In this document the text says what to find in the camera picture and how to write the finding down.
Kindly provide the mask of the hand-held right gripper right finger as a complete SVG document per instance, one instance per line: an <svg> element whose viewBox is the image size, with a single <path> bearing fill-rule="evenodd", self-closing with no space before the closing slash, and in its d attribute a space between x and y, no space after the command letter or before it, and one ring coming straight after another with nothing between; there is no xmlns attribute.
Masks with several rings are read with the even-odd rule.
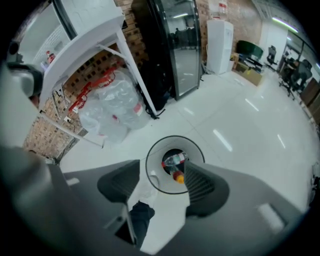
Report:
<svg viewBox="0 0 320 256"><path fill-rule="evenodd" d="M185 224L161 256L265 256L294 230L302 213L264 181L187 162Z"/></svg>

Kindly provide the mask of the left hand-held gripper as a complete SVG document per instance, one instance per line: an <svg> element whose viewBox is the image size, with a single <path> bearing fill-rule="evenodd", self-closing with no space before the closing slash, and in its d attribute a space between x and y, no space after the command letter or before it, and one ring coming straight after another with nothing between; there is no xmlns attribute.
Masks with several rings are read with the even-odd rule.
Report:
<svg viewBox="0 0 320 256"><path fill-rule="evenodd" d="M15 79L21 82L27 97L39 96L43 88L43 72L31 64L21 62L20 43L11 41L7 52L7 66Z"/></svg>

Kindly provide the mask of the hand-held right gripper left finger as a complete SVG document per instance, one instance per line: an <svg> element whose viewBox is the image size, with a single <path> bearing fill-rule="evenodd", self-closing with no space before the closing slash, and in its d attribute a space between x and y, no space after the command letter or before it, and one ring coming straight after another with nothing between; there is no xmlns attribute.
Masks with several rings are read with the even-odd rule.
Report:
<svg viewBox="0 0 320 256"><path fill-rule="evenodd" d="M80 256L138 256L128 200L140 179L139 160L65 173L75 199Z"/></svg>

